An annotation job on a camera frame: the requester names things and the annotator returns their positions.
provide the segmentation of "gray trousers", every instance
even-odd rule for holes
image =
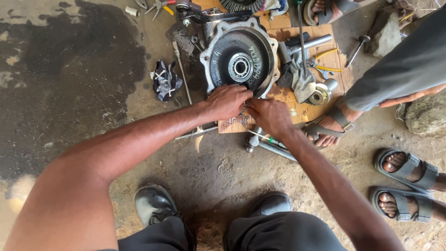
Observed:
[[[348,90],[355,111],[446,83],[446,8],[433,13]]]
[[[187,230],[177,217],[118,241],[120,251],[193,251]],[[345,251],[329,226],[318,217],[302,212],[238,218],[227,233],[230,251]]]

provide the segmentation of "concrete floor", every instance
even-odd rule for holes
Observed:
[[[183,30],[164,11],[155,22],[153,14],[132,18],[122,12],[127,5],[136,7],[133,0],[0,3],[0,176],[5,192],[0,197],[0,247],[16,215],[10,206],[26,198],[33,179],[64,149],[132,120],[188,104],[184,88],[178,102],[160,102],[147,73],[158,59],[175,60],[172,36],[181,39],[192,31]],[[349,55],[355,49],[357,37],[367,33],[383,5],[378,1],[333,24],[342,52]],[[183,42],[188,53],[183,56],[191,62],[193,47]],[[360,52],[353,62],[354,78],[376,62]],[[193,100],[202,100],[203,79],[188,78]],[[394,113],[394,107],[372,109],[339,146],[323,152],[365,196],[371,186],[403,188],[375,171],[372,158],[380,147],[411,151],[446,172],[446,143],[410,133]],[[348,250],[354,250],[299,165],[262,149],[247,154],[245,139],[246,134],[211,132],[203,138],[200,154],[189,139],[170,142],[113,182],[110,197],[117,236],[142,228],[132,196],[149,181],[172,194],[197,233],[199,250],[221,250],[226,225],[243,214],[250,198],[272,189],[287,192],[294,210],[320,217]],[[444,194],[434,196],[446,201]],[[407,250],[443,250],[446,245],[444,222],[386,221]]]

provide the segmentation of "black trousers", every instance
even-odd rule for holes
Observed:
[[[186,234],[181,219],[168,217],[119,240],[118,245],[120,251],[191,251]],[[238,218],[227,234],[231,251],[346,250],[325,222],[302,212]]]

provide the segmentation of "sandal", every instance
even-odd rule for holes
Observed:
[[[338,122],[344,129],[344,132],[343,133],[336,132],[336,131],[333,131],[333,130],[330,130],[327,128],[323,128],[322,126],[318,125],[318,123],[327,116],[332,117],[336,122]],[[344,136],[346,132],[352,130],[354,127],[355,127],[355,125],[345,118],[342,111],[337,106],[333,106],[333,108],[331,108],[330,111],[328,111],[326,114],[316,118],[315,120],[313,120],[312,122],[307,124],[302,129],[302,131],[305,133],[306,136],[310,135],[311,137],[313,137],[313,139],[314,139],[313,141],[316,142],[316,140],[319,139],[318,132],[320,134],[325,134],[325,135],[340,138],[340,137]],[[318,146],[316,148],[318,150],[322,150],[327,147],[326,146]]]
[[[304,20],[309,26],[319,26],[323,24],[331,24],[332,22],[338,20],[343,15],[352,12],[356,9],[359,9],[361,7],[367,6],[369,4],[372,4],[376,2],[376,0],[363,0],[360,2],[353,2],[349,0],[334,0],[334,3],[336,4],[336,7],[342,12],[341,15],[337,16],[333,20],[332,17],[332,6],[331,6],[331,0],[325,0],[325,14],[322,11],[318,11],[314,13],[311,11],[311,9],[314,6],[314,3],[316,3],[316,0],[310,0],[304,7]],[[319,16],[319,23],[317,23],[314,20],[314,16]]]
[[[378,204],[380,201],[379,195],[383,192],[390,193],[395,198],[398,213],[394,217],[390,217]],[[418,212],[415,213],[412,218],[410,217],[409,208],[407,206],[407,197],[415,198],[415,201],[418,204]],[[383,187],[374,188],[370,194],[370,202],[372,203],[372,206],[381,215],[396,219],[399,222],[408,222],[411,219],[415,222],[429,222],[432,215],[432,200],[433,198],[425,193]]]
[[[405,153],[406,154],[406,162],[395,172],[387,172],[383,168],[383,164],[386,158],[395,153]],[[416,168],[419,163],[422,163],[421,168],[424,171],[423,177],[415,182],[406,180],[406,178],[412,173],[414,168]],[[380,151],[375,159],[375,168],[378,172],[395,179],[410,188],[414,189],[417,192],[421,193],[429,193],[429,189],[434,185],[435,180],[438,176],[438,168],[434,165],[427,163],[426,161],[420,160],[417,156],[410,154],[408,152],[404,152],[394,148],[386,148]]]

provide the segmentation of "nut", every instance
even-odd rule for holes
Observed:
[[[189,18],[184,19],[183,20],[183,24],[186,25],[186,27],[189,26],[190,25],[190,19]]]

